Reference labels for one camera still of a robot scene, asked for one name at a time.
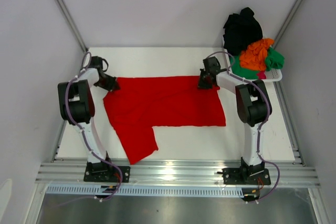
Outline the red t shirt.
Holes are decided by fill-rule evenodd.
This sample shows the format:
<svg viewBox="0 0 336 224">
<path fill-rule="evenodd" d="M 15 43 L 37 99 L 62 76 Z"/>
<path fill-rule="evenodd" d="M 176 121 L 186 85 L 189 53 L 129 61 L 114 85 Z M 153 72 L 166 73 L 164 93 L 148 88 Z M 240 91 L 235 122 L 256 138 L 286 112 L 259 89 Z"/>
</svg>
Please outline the red t shirt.
<svg viewBox="0 0 336 224">
<path fill-rule="evenodd" d="M 155 126 L 226 126 L 218 87 L 200 89 L 198 76 L 118 78 L 103 98 L 108 120 L 131 165 L 157 146 Z"/>
</svg>

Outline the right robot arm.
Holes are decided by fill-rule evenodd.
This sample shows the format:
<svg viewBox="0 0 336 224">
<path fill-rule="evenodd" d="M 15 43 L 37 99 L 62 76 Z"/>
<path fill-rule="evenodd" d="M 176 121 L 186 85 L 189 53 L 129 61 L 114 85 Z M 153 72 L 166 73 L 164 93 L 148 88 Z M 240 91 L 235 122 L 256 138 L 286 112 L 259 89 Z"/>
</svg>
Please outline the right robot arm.
<svg viewBox="0 0 336 224">
<path fill-rule="evenodd" d="M 263 126 L 268 121 L 272 108 L 262 80 L 247 80 L 223 69 L 215 56 L 203 60 L 198 87 L 214 86 L 226 89 L 236 96 L 237 114 L 244 124 L 245 142 L 241 158 L 240 179 L 251 184 L 265 170 L 262 157 Z"/>
</svg>

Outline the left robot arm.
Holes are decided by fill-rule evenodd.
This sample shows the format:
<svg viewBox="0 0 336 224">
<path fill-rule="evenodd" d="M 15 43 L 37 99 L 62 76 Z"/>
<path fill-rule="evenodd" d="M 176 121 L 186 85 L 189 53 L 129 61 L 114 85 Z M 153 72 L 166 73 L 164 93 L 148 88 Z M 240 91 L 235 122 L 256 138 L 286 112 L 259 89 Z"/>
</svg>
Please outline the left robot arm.
<svg viewBox="0 0 336 224">
<path fill-rule="evenodd" d="M 111 162 L 106 148 L 99 139 L 94 123 L 96 113 L 91 87 L 108 92 L 119 90 L 116 77 L 106 74 L 108 62 L 87 51 L 82 59 L 79 73 L 68 82 L 57 85 L 60 115 L 73 125 L 88 151 L 88 173 L 96 175 L 102 182 L 110 181 L 114 169 L 120 170 Z"/>
</svg>

